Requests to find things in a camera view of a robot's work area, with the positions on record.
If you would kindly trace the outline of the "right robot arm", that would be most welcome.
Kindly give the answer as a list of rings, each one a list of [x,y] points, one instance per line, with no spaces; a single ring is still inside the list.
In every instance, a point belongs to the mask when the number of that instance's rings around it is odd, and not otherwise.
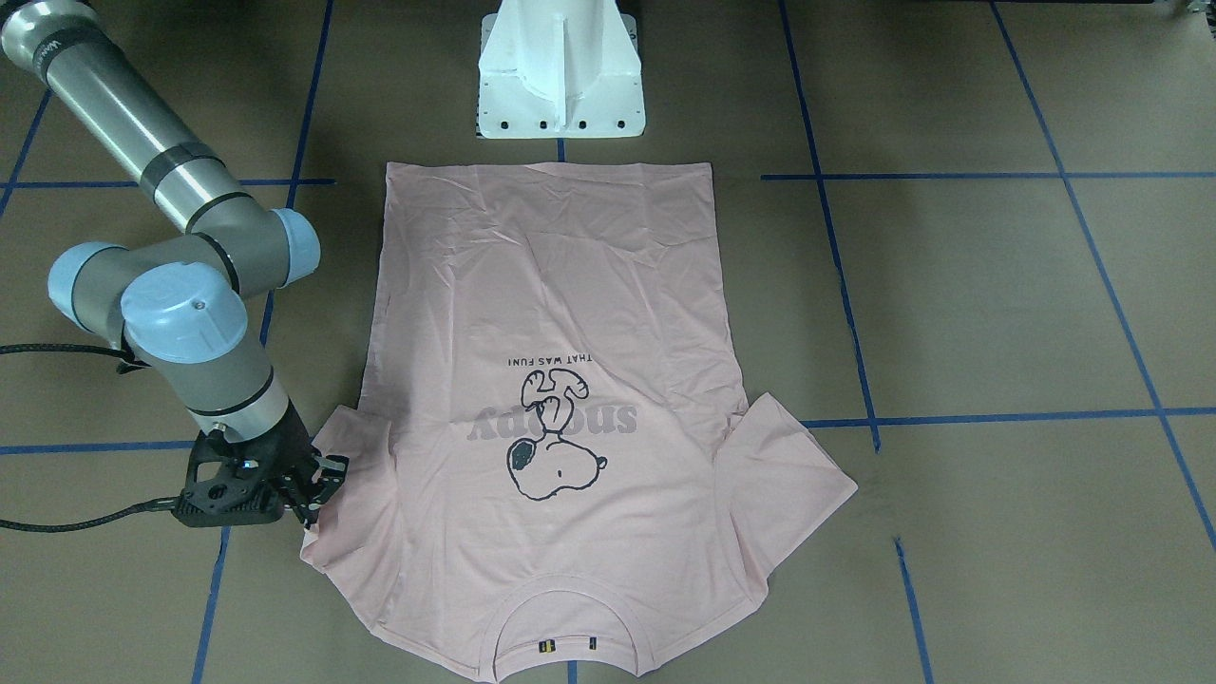
[[[320,241],[295,211],[266,209],[126,61],[86,1],[6,1],[2,52],[34,74],[90,130],[179,236],[130,250],[77,245],[47,273],[61,315],[105,340],[105,354],[161,372],[199,434],[174,495],[58,533],[168,511],[190,527],[276,523],[286,511],[316,525],[347,480],[347,458],[313,445],[247,299],[309,276]]]

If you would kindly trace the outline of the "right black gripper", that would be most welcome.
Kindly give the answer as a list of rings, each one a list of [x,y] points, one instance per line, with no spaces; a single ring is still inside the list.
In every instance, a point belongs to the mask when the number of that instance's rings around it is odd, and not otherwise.
[[[276,523],[293,511],[305,529],[347,481],[351,460],[313,445],[292,403],[278,424],[231,443],[216,428],[192,445],[187,475],[171,514],[188,527]]]

